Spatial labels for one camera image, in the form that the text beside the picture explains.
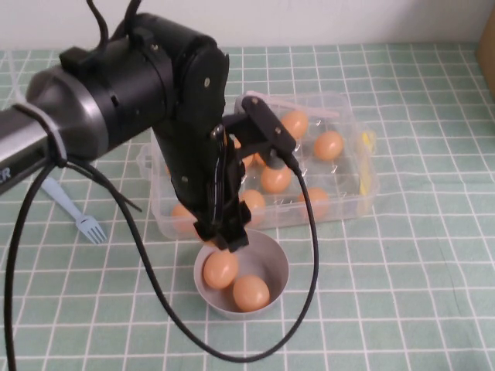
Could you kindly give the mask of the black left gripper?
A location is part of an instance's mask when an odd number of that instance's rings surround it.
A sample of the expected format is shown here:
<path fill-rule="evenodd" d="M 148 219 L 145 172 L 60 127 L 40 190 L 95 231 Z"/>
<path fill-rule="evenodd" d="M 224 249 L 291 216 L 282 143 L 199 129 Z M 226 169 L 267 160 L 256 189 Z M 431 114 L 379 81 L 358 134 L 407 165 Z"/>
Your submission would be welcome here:
<path fill-rule="evenodd" d="M 206 215 L 196 215 L 193 226 L 203 242 L 235 252 L 248 245 L 246 226 L 251 222 L 251 211 L 238 198 L 240 163 L 222 124 L 208 133 L 206 150 L 207 211 Z"/>

